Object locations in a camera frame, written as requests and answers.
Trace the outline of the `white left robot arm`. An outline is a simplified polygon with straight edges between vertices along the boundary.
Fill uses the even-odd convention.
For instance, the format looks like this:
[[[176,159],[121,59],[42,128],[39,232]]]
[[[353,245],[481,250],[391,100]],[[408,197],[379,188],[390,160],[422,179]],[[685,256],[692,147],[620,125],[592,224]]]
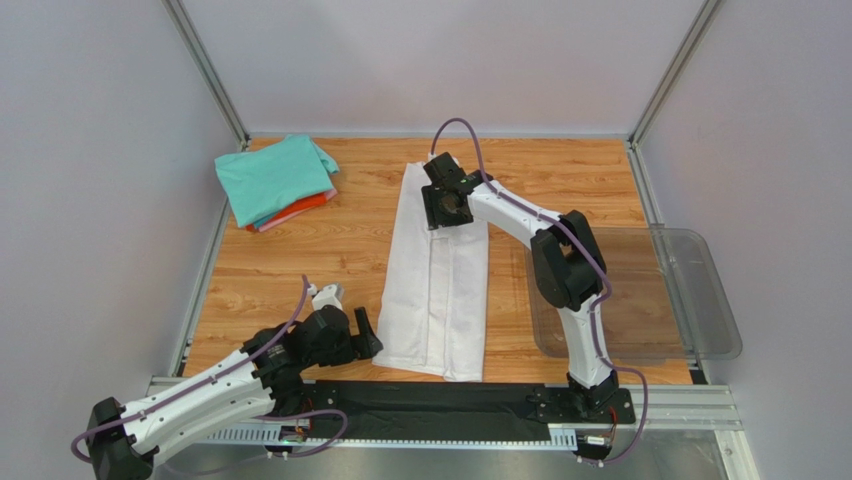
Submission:
[[[304,321],[258,331],[212,367],[159,394],[102,400],[72,451],[98,479],[147,479],[179,451],[231,424],[309,418],[304,370],[368,360],[384,348],[365,309],[354,314],[357,333],[343,310],[327,305]]]

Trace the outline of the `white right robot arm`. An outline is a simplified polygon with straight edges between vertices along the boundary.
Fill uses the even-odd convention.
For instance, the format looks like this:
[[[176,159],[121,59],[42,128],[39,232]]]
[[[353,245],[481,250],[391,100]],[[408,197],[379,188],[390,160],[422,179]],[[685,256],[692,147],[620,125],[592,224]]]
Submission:
[[[522,199],[490,175],[466,173],[448,153],[424,166],[422,195],[430,229],[484,221],[526,247],[539,294],[556,309],[568,353],[568,381],[583,409],[598,409],[619,388],[601,337],[601,304],[610,283],[586,217],[558,214]]]

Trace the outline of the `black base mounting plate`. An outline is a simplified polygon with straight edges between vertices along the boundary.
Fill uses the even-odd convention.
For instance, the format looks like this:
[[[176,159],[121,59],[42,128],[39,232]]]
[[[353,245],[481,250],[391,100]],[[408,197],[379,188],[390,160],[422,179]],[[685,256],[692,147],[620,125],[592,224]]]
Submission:
[[[587,406],[578,391],[544,384],[318,380],[277,401],[276,417],[343,411],[346,440],[543,441],[550,424],[632,425],[630,393]]]

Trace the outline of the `white t shirt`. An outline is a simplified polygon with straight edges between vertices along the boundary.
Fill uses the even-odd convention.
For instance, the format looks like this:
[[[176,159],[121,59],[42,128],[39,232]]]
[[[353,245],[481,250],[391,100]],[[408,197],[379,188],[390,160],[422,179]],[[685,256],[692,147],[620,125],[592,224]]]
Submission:
[[[484,377],[489,232],[482,221],[431,230],[421,162],[406,165],[398,198],[373,364],[480,382]]]

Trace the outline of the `clear plastic bin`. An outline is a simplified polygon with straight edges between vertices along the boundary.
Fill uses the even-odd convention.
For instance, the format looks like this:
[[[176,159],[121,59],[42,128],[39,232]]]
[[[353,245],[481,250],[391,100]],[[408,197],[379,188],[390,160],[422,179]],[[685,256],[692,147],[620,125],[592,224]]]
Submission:
[[[602,305],[610,357],[729,360],[742,340],[705,240],[687,229],[596,227],[614,293]]]

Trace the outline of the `teal folded t shirt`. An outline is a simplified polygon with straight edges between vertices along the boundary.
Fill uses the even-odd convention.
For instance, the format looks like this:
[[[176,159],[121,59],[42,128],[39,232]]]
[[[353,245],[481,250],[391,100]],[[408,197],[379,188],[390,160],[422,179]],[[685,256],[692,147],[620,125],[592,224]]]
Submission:
[[[261,150],[214,160],[215,173],[239,227],[333,188],[340,167],[307,135],[289,135]]]

